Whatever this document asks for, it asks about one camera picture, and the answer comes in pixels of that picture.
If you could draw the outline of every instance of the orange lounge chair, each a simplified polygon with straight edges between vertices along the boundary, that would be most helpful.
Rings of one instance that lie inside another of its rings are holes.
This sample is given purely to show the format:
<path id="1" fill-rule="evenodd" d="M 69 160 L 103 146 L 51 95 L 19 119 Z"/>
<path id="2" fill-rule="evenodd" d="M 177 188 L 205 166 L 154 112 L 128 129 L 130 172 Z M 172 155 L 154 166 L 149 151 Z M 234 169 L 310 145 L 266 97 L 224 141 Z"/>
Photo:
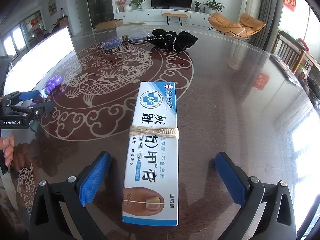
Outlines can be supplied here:
<path id="1" fill-rule="evenodd" d="M 220 13 L 213 13 L 208 18 L 209 23 L 212 25 L 207 30 L 216 29 L 221 34 L 230 36 L 236 39 L 247 39 L 250 36 L 261 31 L 266 26 L 265 23 L 252 18 L 249 14 L 243 13 L 239 22 L 230 22 Z"/>

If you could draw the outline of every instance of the twine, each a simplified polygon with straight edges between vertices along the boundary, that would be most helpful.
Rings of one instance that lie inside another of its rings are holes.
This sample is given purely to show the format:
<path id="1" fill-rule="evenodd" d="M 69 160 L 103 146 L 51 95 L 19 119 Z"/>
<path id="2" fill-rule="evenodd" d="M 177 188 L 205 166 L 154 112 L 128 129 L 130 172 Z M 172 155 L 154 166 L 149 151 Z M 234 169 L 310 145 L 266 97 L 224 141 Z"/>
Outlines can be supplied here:
<path id="1" fill-rule="evenodd" d="M 132 125 L 129 136 L 155 134 L 161 137 L 170 137 L 179 139 L 179 129 L 176 127 L 148 127 Z"/>

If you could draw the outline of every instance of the cardboard box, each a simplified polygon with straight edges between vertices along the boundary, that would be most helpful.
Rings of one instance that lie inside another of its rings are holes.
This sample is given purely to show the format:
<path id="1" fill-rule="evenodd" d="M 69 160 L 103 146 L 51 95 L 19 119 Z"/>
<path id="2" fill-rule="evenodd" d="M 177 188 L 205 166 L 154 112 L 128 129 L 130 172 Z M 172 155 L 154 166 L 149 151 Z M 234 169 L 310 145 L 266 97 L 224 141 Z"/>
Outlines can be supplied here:
<path id="1" fill-rule="evenodd" d="M 172 82 L 141 82 L 132 125 L 177 127 Z M 122 221 L 178 225 L 178 140 L 131 136 L 124 178 Z"/>
<path id="2" fill-rule="evenodd" d="M 116 28 L 123 25 L 122 19 L 115 19 L 107 22 L 102 22 L 96 25 L 96 30 L 104 30 L 104 29 L 110 29 L 110 28 Z"/>

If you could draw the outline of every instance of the vase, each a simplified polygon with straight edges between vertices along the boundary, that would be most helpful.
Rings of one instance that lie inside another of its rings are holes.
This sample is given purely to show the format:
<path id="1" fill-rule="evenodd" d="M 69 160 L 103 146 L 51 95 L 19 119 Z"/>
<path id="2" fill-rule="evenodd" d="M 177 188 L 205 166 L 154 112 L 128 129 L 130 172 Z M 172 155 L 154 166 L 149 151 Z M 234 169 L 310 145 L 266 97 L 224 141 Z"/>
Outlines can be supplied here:
<path id="1" fill-rule="evenodd" d="M 126 12 L 131 11 L 131 10 L 132 10 L 132 6 L 131 6 L 131 5 L 125 5 L 125 6 L 124 6 L 124 10 L 125 10 Z"/>

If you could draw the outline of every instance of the red decoration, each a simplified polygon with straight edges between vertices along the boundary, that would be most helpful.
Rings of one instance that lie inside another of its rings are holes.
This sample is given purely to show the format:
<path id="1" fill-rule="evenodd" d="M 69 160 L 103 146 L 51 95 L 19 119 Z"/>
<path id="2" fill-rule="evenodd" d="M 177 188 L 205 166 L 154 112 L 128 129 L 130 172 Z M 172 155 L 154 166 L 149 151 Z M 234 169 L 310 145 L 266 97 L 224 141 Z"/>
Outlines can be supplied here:
<path id="1" fill-rule="evenodd" d="M 284 5 L 289 7 L 292 11 L 296 10 L 296 0 L 284 0 Z"/>
<path id="2" fill-rule="evenodd" d="M 255 83 L 253 84 L 253 87 L 259 89 L 259 90 L 263 90 L 264 87 L 266 86 L 266 84 L 269 81 L 269 77 L 265 74 L 259 74 L 257 80 L 255 81 Z"/>
<path id="3" fill-rule="evenodd" d="M 37 32 L 38 30 L 40 30 L 40 25 L 39 25 L 39 22 L 38 22 L 38 18 L 33 18 L 31 21 L 31 26 L 32 26 L 32 31 L 35 33 Z"/>
<path id="4" fill-rule="evenodd" d="M 38 18 L 34 18 L 34 19 L 32 19 L 30 22 L 31 22 L 31 26 L 35 26 L 36 24 L 39 23 L 39 22 L 38 22 Z"/>

